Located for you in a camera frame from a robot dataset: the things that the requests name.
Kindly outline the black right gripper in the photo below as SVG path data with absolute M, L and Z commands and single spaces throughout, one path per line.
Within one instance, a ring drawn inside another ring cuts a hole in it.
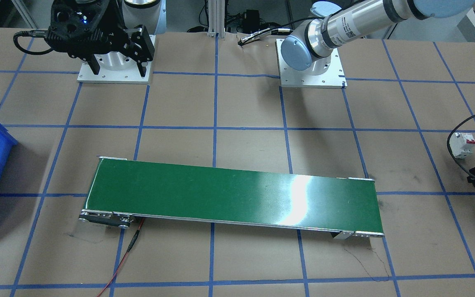
M 94 75 L 100 71 L 95 54 L 121 52 L 136 61 L 145 77 L 155 46 L 145 25 L 136 26 L 130 35 L 126 32 L 121 4 L 120 0 L 53 1 L 46 43 L 56 52 L 84 59 Z

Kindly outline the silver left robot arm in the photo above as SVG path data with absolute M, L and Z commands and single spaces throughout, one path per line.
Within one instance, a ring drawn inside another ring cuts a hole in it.
M 281 43 L 281 57 L 294 70 L 330 58 L 334 49 L 411 18 L 448 18 L 472 9 L 475 0 L 358 0 L 341 6 L 328 0 L 313 3 L 309 16 Z

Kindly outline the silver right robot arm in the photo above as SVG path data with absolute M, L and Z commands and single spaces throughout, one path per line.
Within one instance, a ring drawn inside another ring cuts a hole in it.
M 149 82 L 162 0 L 55 0 L 46 43 L 82 62 L 81 83 Z

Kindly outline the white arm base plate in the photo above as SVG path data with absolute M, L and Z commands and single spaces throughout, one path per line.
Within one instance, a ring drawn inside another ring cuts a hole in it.
M 95 54 L 99 71 L 95 74 L 88 62 L 83 62 L 78 73 L 80 83 L 139 83 L 148 85 L 152 62 L 142 57 L 143 41 L 151 40 L 156 47 L 156 36 L 147 32 L 131 32 L 124 39 L 111 41 L 111 51 Z
M 281 54 L 283 39 L 276 39 L 280 84 L 289 88 L 341 89 L 348 86 L 337 49 L 328 58 L 319 59 L 303 71 L 291 68 Z

